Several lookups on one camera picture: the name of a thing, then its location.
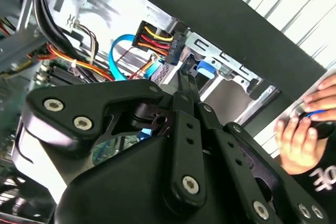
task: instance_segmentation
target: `metal arm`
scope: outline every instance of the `metal arm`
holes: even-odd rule
[[[240,125],[222,127],[192,77],[178,74],[173,95],[148,80],[28,95],[13,161],[49,189],[55,223],[329,223]],[[153,130],[149,139],[93,167],[95,144],[142,128]]]

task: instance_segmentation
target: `blue cable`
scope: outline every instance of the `blue cable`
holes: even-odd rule
[[[319,114],[319,113],[323,113],[323,112],[325,112],[325,110],[316,110],[316,111],[311,112],[308,115],[306,115],[306,117],[309,118],[309,117],[311,117],[314,114]]]
[[[110,53],[109,53],[109,65],[110,65],[111,73],[112,73],[112,75],[113,75],[113,77],[116,81],[126,81],[127,77],[125,75],[123,75],[123,73],[120,72],[120,70],[118,69],[117,64],[115,63],[115,61],[113,59],[113,50],[119,42],[121,42],[123,40],[134,41],[134,39],[135,39],[134,35],[125,34],[125,35],[122,35],[119,38],[117,38],[111,46]]]

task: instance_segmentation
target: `black panel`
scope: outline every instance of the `black panel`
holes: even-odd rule
[[[293,100],[325,72],[241,0],[149,1],[267,79]]]

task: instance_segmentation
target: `fingernail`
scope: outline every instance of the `fingernail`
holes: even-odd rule
[[[305,97],[303,100],[304,100],[305,102],[310,102],[311,100],[313,100],[313,98],[310,97],[310,96],[308,96],[308,97]]]
[[[308,133],[309,133],[309,135],[315,135],[316,134],[316,130],[314,128],[310,128],[308,130]]]
[[[310,112],[312,109],[311,109],[311,106],[304,105],[303,110],[306,111],[306,112]]]
[[[298,117],[294,116],[293,118],[291,118],[291,122],[292,123],[296,123],[299,120]]]
[[[310,118],[311,118],[312,120],[317,120],[317,119],[319,118],[319,115],[312,115]]]
[[[308,123],[310,123],[310,119],[309,118],[303,118],[302,122],[305,123],[305,124],[308,124]]]

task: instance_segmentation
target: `yellow wire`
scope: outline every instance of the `yellow wire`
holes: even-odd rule
[[[53,47],[50,47],[50,50],[52,51],[52,53],[54,53],[55,55],[57,55],[59,58],[63,59],[63,60],[66,60],[66,61],[69,61],[69,62],[73,62],[73,59],[71,59],[70,57],[66,56],[66,55],[63,55],[62,53],[56,51]],[[96,72],[97,74],[99,74],[100,76],[103,76],[104,78],[110,80],[110,81],[113,81],[113,79],[108,76],[107,73],[105,73],[103,70],[99,69],[99,68],[96,68],[92,65],[89,65],[89,64],[86,64],[84,62],[81,62],[81,61],[76,61],[76,65],[79,65],[81,67],[84,67],[84,68],[87,68],[87,69],[90,69],[94,72]]]
[[[159,39],[159,40],[162,40],[162,41],[173,41],[173,37],[171,37],[171,38],[164,38],[164,37],[162,37],[162,36],[160,36],[160,35],[157,35],[157,34],[155,34],[155,33],[153,33],[148,27],[146,27],[145,26],[145,30],[150,34],[150,35],[152,35],[154,38],[156,38],[156,39]]]
[[[153,51],[153,53],[159,58],[159,59],[161,59],[161,60],[164,60],[157,52],[154,52]]]

